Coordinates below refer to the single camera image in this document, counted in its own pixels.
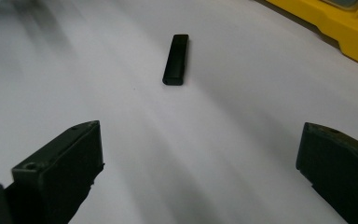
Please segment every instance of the yellow bin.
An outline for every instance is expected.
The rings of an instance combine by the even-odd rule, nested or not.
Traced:
[[[358,61],[358,0],[267,0],[316,25],[342,53]]]

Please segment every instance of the yellow container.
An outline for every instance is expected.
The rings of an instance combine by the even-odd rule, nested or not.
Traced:
[[[267,0],[316,25],[343,54],[358,61],[358,0]]]

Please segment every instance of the dark green plastic part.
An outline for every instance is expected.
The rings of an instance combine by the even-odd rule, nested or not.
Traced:
[[[306,123],[296,168],[348,222],[358,224],[358,141],[337,130]]]
[[[162,82],[168,86],[184,83],[188,35],[174,35]]]

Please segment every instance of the white surface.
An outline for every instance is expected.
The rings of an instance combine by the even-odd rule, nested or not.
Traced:
[[[358,63],[254,1],[0,5],[0,183],[78,123],[105,169],[71,221],[345,223],[295,168],[304,122],[358,139]],[[161,82],[189,34],[186,84]]]

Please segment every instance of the screw hole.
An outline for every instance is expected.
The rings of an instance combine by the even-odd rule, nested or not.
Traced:
[[[37,166],[36,163],[30,162],[24,165],[24,168],[27,170],[36,170]]]

